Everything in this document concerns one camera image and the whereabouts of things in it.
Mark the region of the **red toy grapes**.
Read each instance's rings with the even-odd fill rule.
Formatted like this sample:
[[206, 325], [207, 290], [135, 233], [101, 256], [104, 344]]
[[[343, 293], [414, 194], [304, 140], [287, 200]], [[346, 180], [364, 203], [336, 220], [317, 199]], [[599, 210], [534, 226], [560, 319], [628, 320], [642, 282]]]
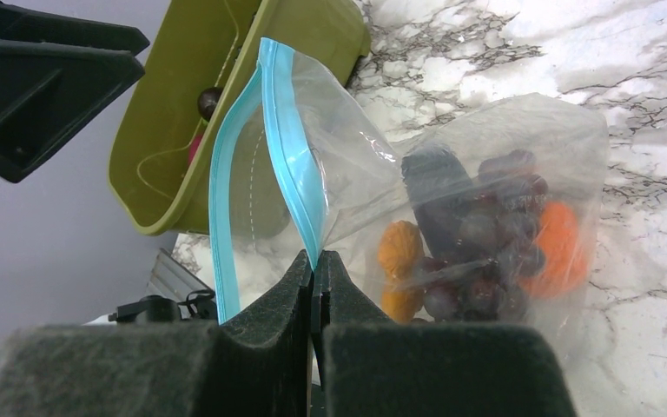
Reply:
[[536, 156], [526, 149], [479, 164], [471, 178], [471, 208], [459, 229], [460, 238], [480, 249], [478, 257], [453, 263], [429, 254], [418, 266], [423, 305], [435, 321], [519, 321], [525, 314], [518, 280], [545, 267], [535, 240], [548, 185], [535, 165]]

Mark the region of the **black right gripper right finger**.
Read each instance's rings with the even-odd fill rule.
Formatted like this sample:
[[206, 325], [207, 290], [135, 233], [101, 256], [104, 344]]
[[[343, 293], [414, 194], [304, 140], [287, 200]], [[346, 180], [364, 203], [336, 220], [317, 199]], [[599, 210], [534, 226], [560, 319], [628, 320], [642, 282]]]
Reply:
[[329, 416], [573, 416], [556, 355], [534, 329], [487, 322], [398, 324], [340, 256], [314, 271], [316, 351]]

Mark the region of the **clear zip top bag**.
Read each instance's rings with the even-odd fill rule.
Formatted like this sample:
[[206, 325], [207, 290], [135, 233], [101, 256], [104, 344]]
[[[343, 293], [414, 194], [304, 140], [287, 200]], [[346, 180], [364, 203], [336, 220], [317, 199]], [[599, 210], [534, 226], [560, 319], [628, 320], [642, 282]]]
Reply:
[[330, 251], [392, 321], [526, 325], [565, 361], [608, 148], [601, 115], [537, 93], [391, 142], [323, 63], [264, 38], [210, 166], [219, 318]]

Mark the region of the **brown toy fruit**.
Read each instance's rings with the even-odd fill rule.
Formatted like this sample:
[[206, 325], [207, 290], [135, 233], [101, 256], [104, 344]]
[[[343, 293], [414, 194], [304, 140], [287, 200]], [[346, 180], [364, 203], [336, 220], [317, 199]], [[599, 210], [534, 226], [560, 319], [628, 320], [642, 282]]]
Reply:
[[412, 282], [413, 269], [425, 252], [419, 228], [408, 221], [390, 223], [377, 251], [385, 284], [381, 309], [392, 320], [408, 323], [423, 307], [423, 289]]

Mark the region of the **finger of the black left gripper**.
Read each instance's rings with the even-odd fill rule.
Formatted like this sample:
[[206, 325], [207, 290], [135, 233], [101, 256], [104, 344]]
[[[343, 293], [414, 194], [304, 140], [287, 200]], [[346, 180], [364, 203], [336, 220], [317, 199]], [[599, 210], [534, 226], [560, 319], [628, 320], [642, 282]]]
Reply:
[[128, 51], [0, 40], [0, 177], [30, 175], [143, 74]]
[[135, 56], [150, 45], [135, 27], [66, 17], [2, 2], [0, 40], [120, 50]]

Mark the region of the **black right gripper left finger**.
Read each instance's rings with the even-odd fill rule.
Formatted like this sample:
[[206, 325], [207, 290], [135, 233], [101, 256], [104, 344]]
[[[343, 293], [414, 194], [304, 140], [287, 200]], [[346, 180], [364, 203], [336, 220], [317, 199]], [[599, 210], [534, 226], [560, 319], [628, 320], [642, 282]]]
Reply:
[[305, 416], [312, 269], [223, 324], [54, 326], [0, 346], [0, 416]]

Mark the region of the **orange toy fruit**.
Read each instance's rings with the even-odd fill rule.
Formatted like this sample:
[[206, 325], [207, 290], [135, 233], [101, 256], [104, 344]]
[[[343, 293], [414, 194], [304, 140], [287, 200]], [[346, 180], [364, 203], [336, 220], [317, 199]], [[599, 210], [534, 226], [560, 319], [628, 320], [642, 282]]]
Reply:
[[548, 201], [539, 226], [535, 242], [545, 255], [545, 267], [536, 276], [521, 278], [518, 283], [528, 295], [550, 299], [571, 292], [586, 280], [588, 255], [578, 218], [568, 204]]

